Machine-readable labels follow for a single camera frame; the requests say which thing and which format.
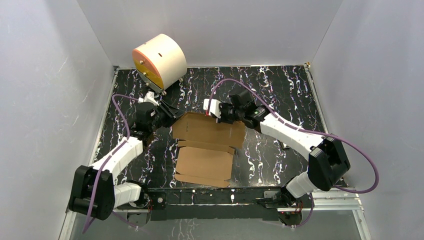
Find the brown cardboard box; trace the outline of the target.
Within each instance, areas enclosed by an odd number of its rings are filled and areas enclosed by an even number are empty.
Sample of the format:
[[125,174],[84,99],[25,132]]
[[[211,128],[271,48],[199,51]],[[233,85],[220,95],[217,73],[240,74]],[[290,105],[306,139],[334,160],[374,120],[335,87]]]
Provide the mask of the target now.
[[202,113],[187,112],[171,128],[178,146],[174,178],[184,183],[228,187],[235,151],[245,140],[245,124],[217,123]]

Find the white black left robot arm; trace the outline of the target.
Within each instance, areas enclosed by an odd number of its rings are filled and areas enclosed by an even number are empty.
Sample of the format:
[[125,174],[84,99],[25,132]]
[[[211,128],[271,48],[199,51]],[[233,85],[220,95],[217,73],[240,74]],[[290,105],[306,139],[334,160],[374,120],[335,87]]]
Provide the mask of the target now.
[[126,204],[147,207],[151,198],[145,184],[129,180],[117,185],[115,180],[149,146],[157,129],[170,128],[184,113],[163,100],[138,103],[135,118],[129,124],[129,137],[124,137],[102,159],[75,170],[68,208],[106,220],[113,210]]

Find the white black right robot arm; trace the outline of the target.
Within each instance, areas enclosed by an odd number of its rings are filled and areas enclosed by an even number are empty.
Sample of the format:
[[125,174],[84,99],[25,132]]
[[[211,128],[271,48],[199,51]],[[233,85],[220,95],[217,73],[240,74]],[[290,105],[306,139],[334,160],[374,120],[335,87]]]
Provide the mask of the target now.
[[247,128],[275,138],[307,160],[307,169],[289,180],[276,197],[288,207],[295,207],[305,194],[329,191],[351,168],[340,140],[289,126],[269,106],[257,105],[247,90],[231,94],[229,103],[205,99],[203,108],[218,123],[243,122]]

